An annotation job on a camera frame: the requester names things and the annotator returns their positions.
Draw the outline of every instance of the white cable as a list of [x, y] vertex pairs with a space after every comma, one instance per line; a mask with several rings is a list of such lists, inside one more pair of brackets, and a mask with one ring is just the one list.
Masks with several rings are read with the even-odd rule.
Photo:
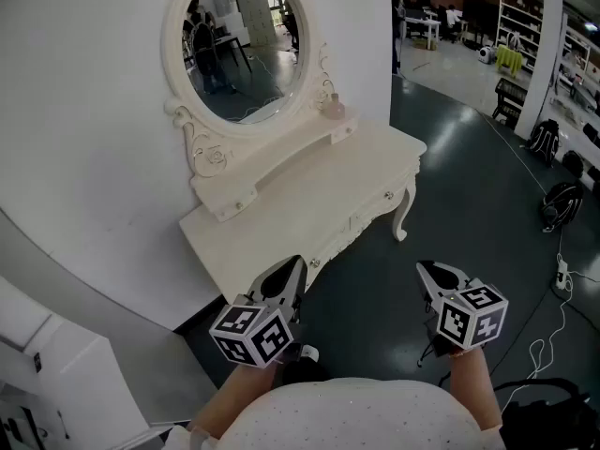
[[244, 113], [244, 116], [241, 118], [237, 118], [236, 116], [232, 117], [232, 118], [228, 118], [229, 121], [234, 122], [237, 121], [239, 122], [240, 120], [244, 120], [247, 116], [248, 116], [248, 112], [250, 110], [260, 110], [261, 107], [250, 107], [249, 109], [246, 110], [246, 113]]
[[[537, 375], [540, 372], [544, 371], [546, 368], [550, 367], [554, 363], [554, 345], [552, 344], [552, 339], [554, 338], [554, 336], [556, 334], [561, 332], [564, 329], [564, 327], [566, 326], [566, 317], [564, 316], [564, 308], [563, 307], [566, 304], [568, 304], [571, 301], [571, 299], [573, 298], [573, 279], [571, 279], [571, 276], [569, 276], [568, 274], [566, 275], [566, 286], [564, 289], [569, 292], [569, 298], [567, 300], [565, 300], [564, 302], [562, 302], [561, 305], [559, 306], [559, 309], [561, 310], [561, 314], [562, 314], [562, 325], [560, 326], [560, 328], [557, 328], [556, 330], [554, 330], [554, 332], [552, 332], [552, 335], [550, 335], [550, 338], [547, 340], [550, 345], [550, 361], [542, 367], [542, 352], [544, 351], [546, 342], [542, 338], [539, 338], [536, 341], [533, 341], [532, 344], [529, 346], [529, 356], [532, 358], [533, 372], [527, 376], [528, 379], [536, 379]], [[535, 357], [533, 356], [533, 345], [535, 345], [538, 342], [541, 342], [542, 346], [540, 347], [539, 354], [537, 354], [537, 361], [535, 361]], [[519, 388], [516, 388], [515, 390], [513, 390], [513, 393], [510, 394], [510, 397], [508, 398], [508, 400], [506, 400], [506, 403], [504, 404], [504, 407], [502, 408], [502, 413], [504, 413], [504, 411], [506, 410], [506, 407], [508, 406], [510, 401], [513, 399], [513, 396], [515, 395], [515, 393], [518, 392], [521, 388], [525, 388], [526, 386], [529, 386], [529, 385], [521, 385]]]
[[487, 122], [487, 124], [491, 127], [491, 129], [494, 130], [496, 132], [496, 134], [501, 139], [504, 140], [504, 143], [506, 143], [506, 145], [508, 146], [508, 148], [510, 148], [510, 151], [515, 154], [515, 157], [518, 158], [518, 161], [520, 161], [523, 164], [523, 167], [525, 167], [525, 169], [527, 170], [527, 172], [529, 172], [529, 175], [532, 176], [532, 179], [535, 180], [535, 183], [542, 189], [542, 191], [544, 192], [544, 195], [548, 195], [547, 192], [544, 190], [544, 187], [542, 187], [542, 184], [539, 183], [539, 181], [537, 180], [537, 178], [535, 178], [535, 175], [533, 175], [532, 171], [529, 170], [529, 167], [525, 164], [525, 162], [521, 159], [521, 157], [517, 154], [517, 152], [515, 152], [515, 149], [512, 146], [510, 146], [510, 143], [503, 137], [503, 135], [493, 125], [491, 125], [491, 122], [489, 122], [489, 120], [486, 119], [485, 115], [483, 115], [481, 112], [479, 112], [479, 114], [483, 117], [483, 119]]
[[[535, 183], [541, 188], [541, 190], [544, 192], [544, 195], [548, 195], [546, 193], [546, 191], [544, 190], [544, 187], [542, 187], [542, 184], [539, 183], [539, 181], [537, 180], [537, 178], [535, 178], [535, 175], [533, 175], [532, 171], [529, 169], [529, 167], [525, 164], [525, 162], [521, 159], [521, 157], [517, 154], [517, 152], [515, 152], [515, 149], [510, 145], [510, 143], [503, 137], [503, 135], [489, 122], [489, 120], [486, 118], [485, 115], [483, 115], [481, 112], [479, 112], [479, 114], [483, 117], [483, 119], [487, 122], [487, 124], [491, 127], [492, 130], [494, 130], [496, 132], [496, 134], [504, 141], [504, 143], [506, 143], [506, 145], [508, 146], [508, 148], [510, 148], [511, 152], [513, 152], [513, 154], [515, 154], [515, 157], [517, 157], [518, 161], [520, 161], [523, 164], [523, 167], [525, 167], [525, 169], [527, 170], [527, 172], [529, 172], [529, 174], [532, 176], [532, 179], [535, 180]], [[560, 263], [563, 260], [563, 255], [561, 254], [561, 250], [562, 250], [562, 246], [563, 246], [563, 227], [561, 227], [561, 237], [559, 238], [559, 252], [556, 254], [556, 261], [557, 263]], [[532, 359], [533, 362], [533, 372], [530, 373], [527, 377], [527, 379], [536, 379], [537, 375], [544, 371], [546, 368], [550, 367], [553, 363], [554, 363], [554, 345], [552, 344], [552, 339], [554, 338], [554, 336], [556, 334], [558, 334], [559, 332], [561, 332], [564, 327], [566, 326], [566, 317], [564, 315], [564, 306], [566, 304], [568, 304], [571, 299], [573, 298], [573, 278], [571, 277], [571, 274], [574, 275], [578, 275], [580, 277], [586, 278], [588, 280], [591, 280], [595, 283], [600, 283], [600, 281], [598, 280], [594, 280], [593, 278], [588, 277], [587, 275], [583, 275], [580, 274], [579, 272], [567, 272], [565, 275], [565, 283], [564, 283], [564, 289], [569, 292], [569, 298], [567, 300], [564, 300], [561, 305], [559, 306], [559, 309], [561, 310], [561, 314], [562, 314], [562, 325], [560, 326], [560, 328], [557, 328], [554, 332], [552, 332], [552, 335], [550, 335], [548, 341], [548, 344], [550, 346], [550, 361], [544, 365], [542, 367], [542, 353], [544, 351], [544, 348], [546, 347], [546, 342], [542, 339], [539, 338], [535, 341], [533, 341], [531, 343], [531, 345], [529, 346], [529, 356]], [[539, 354], [537, 354], [537, 361], [535, 360], [535, 357], [533, 356], [533, 345], [537, 344], [538, 342], [542, 343], [542, 346], [540, 347], [540, 351]], [[525, 388], [526, 386], [529, 385], [521, 385], [519, 388], [516, 388], [515, 390], [513, 390], [513, 392], [510, 394], [510, 397], [508, 398], [508, 400], [506, 400], [506, 403], [504, 404], [504, 407], [502, 408], [502, 413], [504, 413], [504, 410], [506, 410], [506, 407], [508, 406], [508, 404], [511, 402], [511, 400], [513, 399], [513, 396], [515, 395], [516, 392], [518, 392], [521, 388]]]
[[266, 71], [269, 75], [271, 75], [271, 78], [273, 79], [273, 83], [275, 84], [275, 88], [279, 91], [279, 93], [281, 94], [282, 97], [285, 97], [285, 94], [281, 91], [281, 89], [278, 87], [277, 84], [277, 80], [275, 80], [275, 77], [273, 76], [273, 73], [271, 73], [269, 71], [269, 69], [266, 67], [266, 65], [264, 64], [263, 60], [261, 60], [259, 58], [259, 55], [257, 55], [256, 53], [254, 53], [254, 58], [256, 58], [259, 62], [261, 62], [262, 66], [264, 67], [264, 71]]
[[590, 281], [592, 281], [594, 283], [600, 283], [600, 280], [594, 280], [593, 278], [588, 277], [587, 275], [580, 274], [579, 272], [576, 272], [576, 271], [569, 272], [569, 274], [575, 274], [578, 277], [586, 278], [586, 279], [588, 279], [588, 280], [590, 280]]

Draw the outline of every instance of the carved table leg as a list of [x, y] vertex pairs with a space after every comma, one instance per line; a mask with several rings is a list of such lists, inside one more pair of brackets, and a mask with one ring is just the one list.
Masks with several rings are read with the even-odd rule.
[[404, 218], [411, 210], [414, 201], [414, 194], [416, 193], [416, 183], [414, 176], [410, 178], [406, 189], [404, 190], [404, 197], [402, 198], [402, 202], [396, 209], [396, 214], [394, 215], [394, 223], [392, 224], [392, 232], [396, 239], [401, 242], [406, 238], [406, 232], [402, 230], [402, 222]]

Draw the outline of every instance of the person's arm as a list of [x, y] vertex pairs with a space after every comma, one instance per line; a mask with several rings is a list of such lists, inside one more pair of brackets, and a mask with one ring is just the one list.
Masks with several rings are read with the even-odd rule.
[[488, 364], [481, 348], [452, 357], [450, 393], [466, 409], [482, 430], [503, 422], [500, 406], [489, 378]]
[[267, 368], [238, 366], [187, 429], [201, 428], [220, 439], [250, 403], [271, 390], [276, 369], [277, 363]]

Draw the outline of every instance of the cable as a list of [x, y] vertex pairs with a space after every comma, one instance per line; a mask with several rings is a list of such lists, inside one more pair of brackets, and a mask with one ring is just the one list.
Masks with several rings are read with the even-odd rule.
[[[561, 237], [559, 239], [559, 251], [556, 254], [557, 263], [560, 263], [563, 260], [563, 255], [561, 254], [562, 244], [563, 244], [563, 228], [561, 227]], [[566, 326], [566, 316], [564, 315], [564, 306], [567, 305], [573, 298], [573, 279], [571, 278], [570, 272], [567, 272], [567, 274], [565, 276], [565, 280], [566, 281], [565, 281], [564, 289], [567, 292], [569, 292], [569, 298], [566, 300], [562, 300], [562, 303], [559, 306], [559, 309], [562, 314], [562, 325], [559, 328], [557, 328], [556, 330], [554, 330], [554, 332], [552, 332], [552, 335], [550, 335], [550, 337], [547, 340], [548, 344], [550, 346], [550, 361], [542, 367], [542, 353], [544, 351], [544, 348], [546, 347], [546, 342], [544, 341], [543, 338], [534, 340], [529, 346], [529, 356], [531, 357], [532, 362], [533, 362], [533, 372], [528, 375], [528, 377], [527, 377], [528, 379], [536, 379], [537, 375], [540, 372], [544, 371], [546, 368], [550, 367], [554, 363], [554, 345], [552, 343], [552, 339], [554, 338], [554, 336], [556, 334], [561, 332], [564, 329], [564, 327]], [[539, 354], [537, 354], [537, 361], [536, 361], [535, 357], [533, 356], [533, 346], [536, 345], [537, 343], [541, 343], [542, 346], [540, 347]], [[528, 386], [528, 385], [521, 385], [520, 387], [513, 390], [513, 392], [510, 394], [510, 397], [508, 398], [508, 400], [506, 400], [504, 407], [502, 408], [502, 413], [504, 413], [504, 410], [506, 410], [506, 407], [513, 399], [513, 396], [515, 395], [515, 393], [518, 392], [521, 388], [525, 388], [526, 386]]]
[[443, 377], [440, 378], [440, 381], [438, 382], [438, 386], [440, 388], [442, 388], [443, 383], [448, 380], [450, 378], [450, 375], [452, 374], [451, 371], [449, 371], [448, 373], [446, 373]]
[[580, 274], [579, 272], [575, 272], [575, 271], [573, 271], [573, 272], [569, 272], [569, 275], [570, 275], [570, 274], [574, 274], [574, 275], [577, 275], [578, 277], [586, 278], [586, 279], [588, 279], [589, 281], [592, 281], [593, 283], [600, 283], [600, 281], [599, 281], [599, 280], [594, 280], [593, 278], [591, 278], [591, 277], [588, 277], [587, 275]]
[[[567, 302], [564, 298], [562, 298], [560, 295], [558, 295], [554, 288], [552, 287], [552, 285], [549, 286], [550, 291], [552, 292], [552, 294], [558, 298], [559, 300], [561, 300], [562, 302]], [[577, 307], [575, 307], [572, 303], [567, 302], [566, 304], [569, 308], [571, 308], [577, 315], [579, 315], [579, 317], [581, 317], [583, 320], [585, 320], [589, 326], [591, 328], [593, 328], [593, 330], [600, 335], [600, 328], [598, 328], [593, 322], [592, 319], [590, 317], [588, 317], [585, 313], [583, 313], [581, 310], [579, 310]]]
[[432, 346], [433, 346], [433, 340], [431, 340], [431, 341], [429, 342], [429, 344], [428, 344], [428, 345], [425, 347], [425, 349], [423, 350], [423, 353], [421, 353], [421, 358], [419, 358], [419, 359], [416, 361], [416, 365], [417, 365], [419, 368], [423, 366], [423, 359], [424, 359], [425, 357], [427, 357], [428, 355], [431, 355], [431, 354], [433, 353], [433, 350], [434, 350], [434, 349], [431, 349], [431, 347], [432, 347]]
[[[529, 346], [529, 356], [532, 358], [533, 372], [528, 375], [528, 377], [527, 377], [528, 379], [536, 379], [537, 375], [540, 372], [544, 371], [546, 368], [550, 367], [554, 363], [554, 345], [552, 344], [552, 339], [554, 338], [554, 336], [556, 334], [561, 332], [564, 329], [564, 327], [566, 326], [566, 317], [564, 316], [563, 307], [565, 305], [567, 305], [573, 298], [573, 289], [571, 288], [571, 290], [567, 290], [567, 291], [570, 293], [569, 298], [567, 300], [564, 300], [561, 303], [561, 305], [559, 306], [559, 309], [561, 310], [561, 314], [562, 314], [562, 325], [559, 328], [557, 328], [556, 330], [554, 330], [554, 332], [552, 332], [552, 335], [550, 335], [550, 338], [547, 340], [550, 345], [550, 361], [542, 367], [542, 352], [544, 351], [546, 342], [544, 341], [543, 338], [539, 338], [539, 339], [533, 341], [531, 343], [531, 345]], [[540, 347], [539, 354], [537, 354], [537, 361], [535, 361], [535, 357], [533, 356], [533, 345], [535, 345], [538, 342], [541, 342], [542, 346]], [[504, 407], [502, 408], [502, 413], [504, 413], [504, 410], [506, 410], [506, 407], [508, 406], [510, 401], [513, 399], [513, 396], [515, 395], [515, 393], [518, 392], [521, 388], [525, 388], [526, 386], [529, 386], [529, 385], [522, 385], [519, 388], [516, 388], [515, 390], [513, 390], [513, 392], [510, 394], [510, 397], [508, 398], [508, 400], [506, 400]]]
[[517, 157], [518, 161], [520, 161], [523, 164], [523, 167], [525, 167], [525, 169], [527, 170], [527, 172], [529, 172], [529, 175], [532, 176], [532, 179], [535, 180], [535, 183], [537, 184], [537, 186], [540, 187], [540, 189], [544, 192], [544, 195], [548, 195], [548, 193], [546, 192], [546, 190], [544, 189], [544, 187], [542, 187], [542, 184], [539, 183], [539, 181], [537, 180], [537, 178], [535, 178], [535, 175], [533, 174], [533, 172], [531, 170], [529, 170], [529, 167], [527, 166], [527, 164], [521, 159], [521, 157], [517, 154], [517, 152], [515, 152], [515, 149], [510, 145], [510, 143], [503, 137], [503, 135], [491, 124], [491, 122], [489, 122], [489, 120], [486, 118], [485, 115], [483, 115], [481, 112], [477, 111], [482, 118], [487, 122], [487, 124], [491, 127], [492, 130], [494, 130], [496, 132], [496, 134], [504, 140], [504, 143], [506, 143], [506, 145], [508, 146], [508, 148], [510, 148], [510, 151], [513, 152], [515, 154], [515, 157]]
[[261, 107], [250, 107], [250, 108], [248, 108], [248, 109], [246, 110], [246, 113], [244, 113], [244, 116], [243, 116], [243, 117], [240, 117], [240, 118], [238, 118], [238, 117], [236, 117], [236, 116], [233, 116], [232, 118], [228, 118], [228, 120], [229, 120], [230, 122], [239, 122], [240, 120], [244, 120], [244, 119], [245, 119], [245, 118], [248, 116], [248, 112], [249, 112], [250, 110], [260, 110], [260, 109], [261, 109]]
[[285, 94], [283, 93], [283, 91], [278, 87], [277, 84], [277, 80], [275, 80], [275, 77], [273, 76], [273, 73], [271, 73], [269, 71], [269, 69], [266, 67], [266, 65], [264, 64], [263, 60], [260, 59], [259, 55], [257, 55], [256, 53], [253, 54], [254, 58], [256, 58], [259, 62], [261, 62], [262, 66], [264, 67], [264, 71], [266, 71], [271, 78], [273, 79], [273, 82], [275, 84], [275, 88], [279, 91], [279, 93], [281, 94], [282, 97], [285, 97]]
[[546, 297], [546, 293], [548, 293], [548, 290], [546, 290], [545, 292], [542, 293], [542, 296], [540, 297], [539, 301], [537, 302], [537, 305], [533, 308], [532, 313], [530, 313], [529, 317], [527, 317], [527, 320], [525, 321], [525, 323], [523, 324], [523, 326], [521, 327], [521, 329], [518, 331], [517, 336], [515, 337], [515, 339], [509, 345], [508, 349], [506, 349], [506, 352], [504, 352], [504, 355], [502, 356], [502, 358], [500, 359], [500, 361], [489, 372], [489, 376], [490, 377], [494, 374], [494, 372], [496, 371], [496, 368], [498, 368], [500, 366], [500, 364], [504, 361], [504, 358], [506, 358], [506, 355], [511, 351], [511, 349], [513, 348], [513, 346], [515, 345], [515, 343], [517, 343], [517, 340], [521, 336], [521, 334], [523, 333], [523, 330], [525, 330], [525, 327], [527, 326], [527, 323], [529, 323], [529, 320], [532, 319], [533, 314], [537, 311], [537, 309], [540, 308], [540, 305], [542, 305], [542, 300], [544, 300], [544, 298]]

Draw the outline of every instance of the black bag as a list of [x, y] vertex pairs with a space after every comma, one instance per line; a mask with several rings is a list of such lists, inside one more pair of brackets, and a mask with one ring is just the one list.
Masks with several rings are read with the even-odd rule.
[[588, 175], [591, 177], [591, 179], [592, 179], [594, 182], [598, 182], [598, 181], [600, 181], [600, 171], [599, 171], [597, 168], [595, 168], [595, 167], [591, 167], [591, 168], [588, 170]]
[[598, 130], [596, 130], [590, 124], [585, 124], [585, 127], [583, 127], [583, 133], [585, 133], [585, 136], [588, 137], [594, 145], [600, 147], [600, 138], [598, 138]]
[[507, 450], [592, 449], [600, 443], [598, 413], [588, 405], [590, 395], [565, 379], [528, 379], [497, 386], [494, 391], [521, 385], [550, 385], [569, 393], [569, 399], [549, 405], [538, 400], [529, 405], [512, 401], [502, 414], [500, 435]]
[[559, 148], [559, 124], [554, 120], [542, 122], [533, 131], [527, 147], [535, 154], [541, 153], [546, 165], [551, 167]]
[[544, 220], [543, 232], [569, 223], [578, 213], [583, 201], [583, 186], [577, 180], [574, 184], [556, 184], [540, 204], [540, 215]]
[[562, 157], [562, 165], [575, 177], [581, 178], [583, 174], [583, 160], [581, 160], [577, 152], [569, 150], [565, 153], [564, 157]]

